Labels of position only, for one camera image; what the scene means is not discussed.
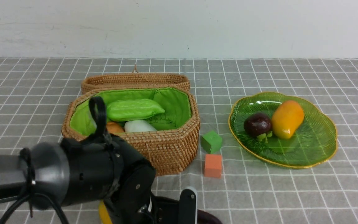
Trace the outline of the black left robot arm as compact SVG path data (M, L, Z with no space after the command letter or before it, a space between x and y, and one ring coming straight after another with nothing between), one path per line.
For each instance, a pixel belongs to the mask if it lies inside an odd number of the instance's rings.
M6 223L23 203L53 208L63 224L62 207L103 200L114 224L154 224L156 171L118 136L61 143L41 142L19 155L0 155L0 204L14 204L0 219Z

